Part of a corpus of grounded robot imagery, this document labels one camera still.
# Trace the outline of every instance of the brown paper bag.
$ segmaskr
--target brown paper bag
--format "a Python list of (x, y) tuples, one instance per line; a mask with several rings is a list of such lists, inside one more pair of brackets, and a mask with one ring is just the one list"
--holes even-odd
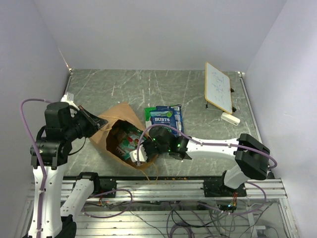
[(99, 115), (99, 117), (106, 119), (108, 121), (108, 124), (89, 138), (90, 142), (95, 147), (97, 147), (102, 152), (108, 153), (114, 160), (118, 161), (124, 166), (144, 170), (154, 163), (157, 156), (155, 156), (154, 158), (149, 158), (149, 161), (147, 163), (141, 162), (141, 166), (137, 167), (136, 164), (131, 161), (131, 159), (122, 160), (115, 155), (117, 141), (110, 132), (115, 124), (118, 124), (120, 121), (127, 121), (137, 127), (139, 130), (145, 130), (145, 127), (142, 125), (142, 123), (127, 102), (120, 103), (110, 108), (108, 111)]

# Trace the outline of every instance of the white wall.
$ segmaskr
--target white wall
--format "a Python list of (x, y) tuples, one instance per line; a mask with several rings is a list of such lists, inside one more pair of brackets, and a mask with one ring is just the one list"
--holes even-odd
[(35, 0), (72, 68), (246, 71), (285, 0)]
[[(68, 68), (32, 0), (0, 1), (0, 236), (13, 237), (32, 181), (30, 140), (19, 103), (25, 98), (60, 99)], [(46, 105), (25, 107), (33, 134)]]
[(302, 237), (316, 237), (317, 1), (288, 0), (246, 72), (264, 143)]

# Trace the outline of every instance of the marble tabletop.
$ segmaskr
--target marble tabletop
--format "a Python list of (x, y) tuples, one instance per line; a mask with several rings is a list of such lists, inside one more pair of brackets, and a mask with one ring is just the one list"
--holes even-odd
[[(144, 123), (144, 108), (158, 105), (182, 105), (184, 129), (187, 135), (202, 139), (229, 139), (248, 133), (257, 138), (246, 95), (237, 72), (226, 72), (230, 78), (234, 115), (241, 120), (234, 126), (220, 119), (222, 111), (205, 105), (205, 71), (203, 70), (96, 70), (74, 69), (68, 91), (75, 103), (99, 115), (114, 105), (126, 101)], [(73, 151), (83, 144), (73, 142)], [(89, 140), (77, 154), (68, 157), (67, 176), (80, 172), (97, 172), (100, 176), (143, 176), (141, 171), (123, 166), (96, 149)], [(234, 161), (199, 158), (183, 162), (161, 155), (155, 164), (160, 176), (214, 176), (230, 169)], [(156, 176), (153, 166), (145, 170)]]

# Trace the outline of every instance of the whiteboard wooden frame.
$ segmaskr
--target whiteboard wooden frame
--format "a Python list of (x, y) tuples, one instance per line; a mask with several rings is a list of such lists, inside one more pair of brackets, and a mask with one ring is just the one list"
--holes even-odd
[(231, 115), (231, 114), (233, 113), (233, 111), (232, 111), (232, 97), (231, 97), (231, 91), (230, 91), (230, 89), (231, 89), (230, 78), (229, 78), (227, 75), (225, 75), (225, 74), (223, 73), (223, 75), (224, 75), (225, 77), (228, 77), (228, 78), (229, 78), (229, 92), (230, 92), (230, 101), (231, 101), (231, 111), (228, 111), (228, 110), (225, 110), (224, 108), (222, 108), (221, 106), (217, 105), (216, 103), (211, 102), (211, 101), (208, 100), (208, 98), (207, 98), (207, 64), (210, 64), (212, 67), (214, 67), (214, 66), (213, 66), (211, 63), (209, 63), (209, 62), (206, 62), (206, 64), (205, 64), (205, 99), (206, 99), (207, 102), (213, 104), (214, 106), (220, 108), (220, 109), (223, 110), (224, 112), (226, 112), (226, 113), (228, 113), (228, 114)]

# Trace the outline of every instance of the whiteboard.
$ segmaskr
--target whiteboard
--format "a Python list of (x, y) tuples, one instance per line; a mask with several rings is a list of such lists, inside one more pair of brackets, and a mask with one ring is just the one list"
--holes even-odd
[(206, 62), (205, 99), (228, 114), (232, 114), (230, 79)]

